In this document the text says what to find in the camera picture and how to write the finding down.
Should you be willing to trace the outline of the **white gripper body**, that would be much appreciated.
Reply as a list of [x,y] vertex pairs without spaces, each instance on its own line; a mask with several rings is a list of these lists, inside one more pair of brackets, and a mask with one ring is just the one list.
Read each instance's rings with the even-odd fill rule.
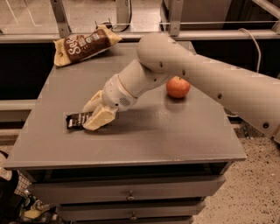
[[106,82],[102,90],[102,100],[105,105],[117,109],[119,112],[129,110],[137,102],[137,98],[123,87],[118,74]]

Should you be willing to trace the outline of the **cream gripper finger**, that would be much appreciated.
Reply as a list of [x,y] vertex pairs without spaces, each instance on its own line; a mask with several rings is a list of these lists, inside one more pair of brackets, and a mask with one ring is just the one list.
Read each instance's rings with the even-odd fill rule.
[[83,111],[85,113],[91,112],[91,116],[83,124],[83,128],[86,130],[98,130],[116,118],[116,109],[102,104],[84,108]]
[[97,113],[102,107],[102,91],[99,90],[95,95],[86,103],[83,112]]

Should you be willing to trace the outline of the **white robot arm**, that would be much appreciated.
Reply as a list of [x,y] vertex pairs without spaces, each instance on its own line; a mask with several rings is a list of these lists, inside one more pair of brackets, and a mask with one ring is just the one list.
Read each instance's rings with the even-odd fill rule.
[[130,109],[146,91],[178,76],[213,98],[267,137],[280,139],[280,81],[190,52],[169,36],[150,33],[137,58],[112,76],[84,106],[83,127],[97,130]]

